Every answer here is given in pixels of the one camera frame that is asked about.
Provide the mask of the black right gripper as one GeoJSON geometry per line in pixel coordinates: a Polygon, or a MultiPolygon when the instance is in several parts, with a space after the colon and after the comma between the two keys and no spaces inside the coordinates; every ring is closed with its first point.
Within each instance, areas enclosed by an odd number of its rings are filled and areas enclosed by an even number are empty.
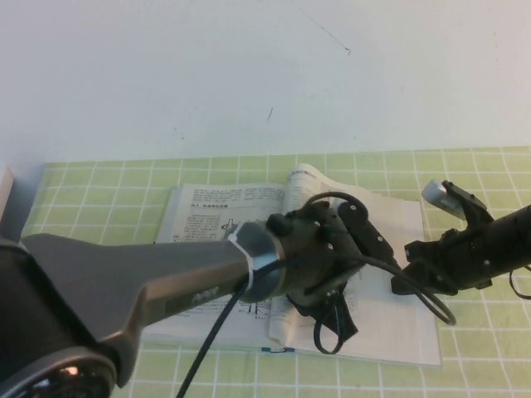
{"type": "Polygon", "coordinates": [[[407,244],[409,265],[402,273],[419,286],[393,276],[392,292],[396,295],[438,294],[489,287],[490,267],[485,261],[495,229],[494,223],[484,223],[462,231],[450,229],[439,240],[415,240],[407,244]]]}

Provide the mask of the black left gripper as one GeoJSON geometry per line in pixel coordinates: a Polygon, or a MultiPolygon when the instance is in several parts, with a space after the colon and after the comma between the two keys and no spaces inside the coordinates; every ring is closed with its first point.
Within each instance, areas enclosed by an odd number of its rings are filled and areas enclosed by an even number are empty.
{"type": "Polygon", "coordinates": [[[361,268],[362,255],[350,229],[331,206],[303,206],[285,217],[291,234],[281,238],[287,266],[283,290],[298,313],[314,321],[314,335],[327,328],[352,337],[354,325],[344,290],[361,268]]]}

